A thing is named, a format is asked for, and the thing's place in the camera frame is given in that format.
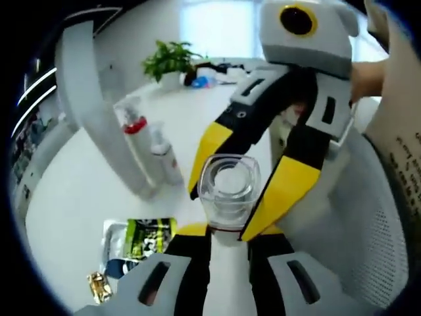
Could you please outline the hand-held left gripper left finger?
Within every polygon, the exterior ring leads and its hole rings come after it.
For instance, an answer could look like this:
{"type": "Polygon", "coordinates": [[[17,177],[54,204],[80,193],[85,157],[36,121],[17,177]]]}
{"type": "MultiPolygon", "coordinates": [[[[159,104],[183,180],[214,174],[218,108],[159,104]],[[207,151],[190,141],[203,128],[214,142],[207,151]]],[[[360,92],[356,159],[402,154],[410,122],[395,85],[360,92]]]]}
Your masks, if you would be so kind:
{"type": "Polygon", "coordinates": [[[163,253],[154,253],[117,282],[105,303],[75,315],[202,315],[210,282],[211,232],[206,223],[179,228],[163,253]]]}

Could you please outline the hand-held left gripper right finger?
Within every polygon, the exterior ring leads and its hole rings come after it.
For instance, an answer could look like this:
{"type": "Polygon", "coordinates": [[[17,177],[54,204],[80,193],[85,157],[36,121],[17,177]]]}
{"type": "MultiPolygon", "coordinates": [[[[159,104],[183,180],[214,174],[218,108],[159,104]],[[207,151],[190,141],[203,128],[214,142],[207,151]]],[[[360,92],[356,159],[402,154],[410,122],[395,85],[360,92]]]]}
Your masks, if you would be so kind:
{"type": "Polygon", "coordinates": [[[247,243],[249,282],[258,315],[339,315],[339,279],[309,254],[294,251],[283,232],[270,227],[247,243]]]}

